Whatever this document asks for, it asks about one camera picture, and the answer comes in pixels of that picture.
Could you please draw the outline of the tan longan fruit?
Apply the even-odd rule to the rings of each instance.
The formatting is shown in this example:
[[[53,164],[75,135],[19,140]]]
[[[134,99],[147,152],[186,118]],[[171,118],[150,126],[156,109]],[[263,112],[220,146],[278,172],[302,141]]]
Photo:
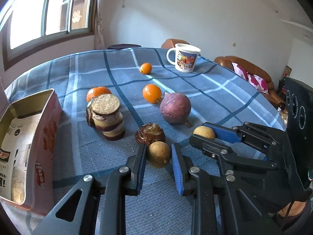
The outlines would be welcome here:
[[[171,149],[164,142],[153,142],[147,151],[147,160],[155,168],[164,168],[171,160]]]
[[[199,135],[208,139],[215,139],[215,132],[210,127],[198,126],[193,131],[194,135]]]

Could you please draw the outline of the blue plaid tablecloth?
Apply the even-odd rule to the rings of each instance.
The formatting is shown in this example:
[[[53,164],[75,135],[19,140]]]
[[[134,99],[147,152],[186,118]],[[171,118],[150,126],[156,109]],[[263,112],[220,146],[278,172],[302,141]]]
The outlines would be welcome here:
[[[4,87],[10,102],[46,89],[58,96],[63,112],[52,156],[52,207],[84,175],[101,177],[123,166],[137,153],[135,133],[144,124],[159,124],[168,145],[179,143],[184,155],[215,176],[216,161],[188,143],[194,128],[206,121],[229,128],[247,121],[285,130],[278,111],[235,73],[202,56],[192,73],[181,73],[168,63],[166,53],[155,48],[80,52],[38,65]],[[153,66],[149,75],[139,72],[146,62]],[[167,123],[159,105],[143,98],[147,84],[157,85],[162,94],[185,94],[192,104],[192,126]],[[86,122],[86,94],[99,86],[121,102],[125,135],[117,141],[108,141]],[[126,197],[127,234],[191,234],[191,224],[192,203],[179,196],[171,165],[156,169],[147,163],[140,195]]]

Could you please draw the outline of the white printed mug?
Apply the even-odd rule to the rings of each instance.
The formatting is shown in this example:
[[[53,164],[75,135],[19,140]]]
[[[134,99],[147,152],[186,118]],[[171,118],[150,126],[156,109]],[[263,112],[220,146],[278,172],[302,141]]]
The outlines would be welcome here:
[[[169,54],[175,52],[174,61],[169,58]],[[185,43],[177,43],[173,48],[167,51],[167,61],[174,65],[175,69],[184,72],[191,73],[194,70],[196,60],[201,50],[193,45]]]

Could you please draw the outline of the dark brown mangosteen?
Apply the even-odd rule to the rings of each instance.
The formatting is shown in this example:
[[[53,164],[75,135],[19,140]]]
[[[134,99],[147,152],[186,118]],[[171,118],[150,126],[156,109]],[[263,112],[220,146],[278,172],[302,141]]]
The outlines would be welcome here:
[[[139,128],[135,134],[138,144],[150,146],[154,142],[164,142],[166,140],[163,129],[157,123],[148,123]]]

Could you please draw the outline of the pink white cloth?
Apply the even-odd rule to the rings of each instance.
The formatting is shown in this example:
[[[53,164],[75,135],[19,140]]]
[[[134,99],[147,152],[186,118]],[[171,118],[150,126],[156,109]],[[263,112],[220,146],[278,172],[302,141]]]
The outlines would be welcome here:
[[[266,81],[258,75],[249,74],[242,66],[232,63],[235,74],[245,81],[249,82],[256,90],[268,95],[268,87]]]

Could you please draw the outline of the window with dark frame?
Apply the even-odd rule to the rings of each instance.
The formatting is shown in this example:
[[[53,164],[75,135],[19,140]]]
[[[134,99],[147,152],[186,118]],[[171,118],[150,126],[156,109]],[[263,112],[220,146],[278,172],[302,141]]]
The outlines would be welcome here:
[[[95,0],[15,0],[1,30],[4,70],[50,46],[94,34]]]

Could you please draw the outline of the dark round stool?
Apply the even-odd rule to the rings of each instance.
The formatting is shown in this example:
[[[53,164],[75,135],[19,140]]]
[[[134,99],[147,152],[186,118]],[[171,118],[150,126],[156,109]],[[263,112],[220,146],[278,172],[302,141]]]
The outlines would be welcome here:
[[[136,45],[136,44],[117,44],[117,45],[111,45],[108,47],[109,50],[122,50],[122,49],[127,49],[127,48],[140,48],[141,45]]]

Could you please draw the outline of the round cakes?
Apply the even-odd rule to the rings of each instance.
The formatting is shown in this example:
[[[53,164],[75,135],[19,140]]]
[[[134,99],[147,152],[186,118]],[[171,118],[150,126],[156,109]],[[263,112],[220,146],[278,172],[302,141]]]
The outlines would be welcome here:
[[[118,97],[113,94],[101,94],[91,99],[86,107],[88,125],[100,130],[107,140],[123,138],[125,123],[120,105]]]

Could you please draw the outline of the small far orange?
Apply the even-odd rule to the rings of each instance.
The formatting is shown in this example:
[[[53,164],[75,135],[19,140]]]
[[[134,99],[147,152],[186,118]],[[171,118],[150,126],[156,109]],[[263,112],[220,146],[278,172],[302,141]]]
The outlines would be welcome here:
[[[139,71],[142,73],[142,74],[145,74],[145,75],[148,75],[152,72],[152,65],[150,63],[143,63],[141,65],[141,67],[139,68]]]

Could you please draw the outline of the brown leather sofa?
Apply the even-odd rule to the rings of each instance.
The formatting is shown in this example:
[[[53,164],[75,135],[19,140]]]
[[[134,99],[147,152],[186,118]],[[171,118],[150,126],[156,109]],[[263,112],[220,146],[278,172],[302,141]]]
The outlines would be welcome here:
[[[243,58],[237,56],[220,56],[214,60],[219,65],[226,67],[232,71],[235,71],[233,65],[237,64],[241,69],[244,69],[245,72],[251,74],[253,76],[258,76],[263,79],[267,85],[267,92],[263,93],[264,97],[275,107],[281,108],[282,110],[286,107],[285,101],[278,96],[278,94],[274,90],[274,83],[270,75],[265,72],[263,69],[258,67],[257,65],[244,60]]]

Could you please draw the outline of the large orange mandarin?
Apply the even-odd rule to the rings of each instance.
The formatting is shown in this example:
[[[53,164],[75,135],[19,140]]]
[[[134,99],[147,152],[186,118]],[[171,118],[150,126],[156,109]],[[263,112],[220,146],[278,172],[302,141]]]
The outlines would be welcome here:
[[[89,102],[93,98],[100,96],[102,94],[111,94],[112,92],[107,87],[94,87],[91,88],[86,95],[86,101]]]

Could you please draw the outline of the purple passion fruit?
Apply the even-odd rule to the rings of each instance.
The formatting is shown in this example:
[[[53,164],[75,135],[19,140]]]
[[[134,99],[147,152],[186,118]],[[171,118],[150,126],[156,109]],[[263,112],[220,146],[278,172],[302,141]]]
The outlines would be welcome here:
[[[185,124],[191,113],[191,102],[182,93],[166,93],[160,104],[164,120],[170,124]]]

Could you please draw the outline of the red gold tin box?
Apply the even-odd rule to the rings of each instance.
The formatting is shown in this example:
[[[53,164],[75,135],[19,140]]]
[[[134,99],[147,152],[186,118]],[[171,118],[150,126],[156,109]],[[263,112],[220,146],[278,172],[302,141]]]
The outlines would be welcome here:
[[[48,89],[1,110],[1,200],[36,214],[54,206],[52,166],[62,115],[58,96]]]

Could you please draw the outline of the medium orange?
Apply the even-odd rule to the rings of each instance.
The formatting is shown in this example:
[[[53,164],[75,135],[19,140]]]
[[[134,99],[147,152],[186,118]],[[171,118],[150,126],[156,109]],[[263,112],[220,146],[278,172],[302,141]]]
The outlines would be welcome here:
[[[161,89],[155,84],[146,85],[143,88],[142,95],[143,98],[151,104],[157,104],[162,98]]]

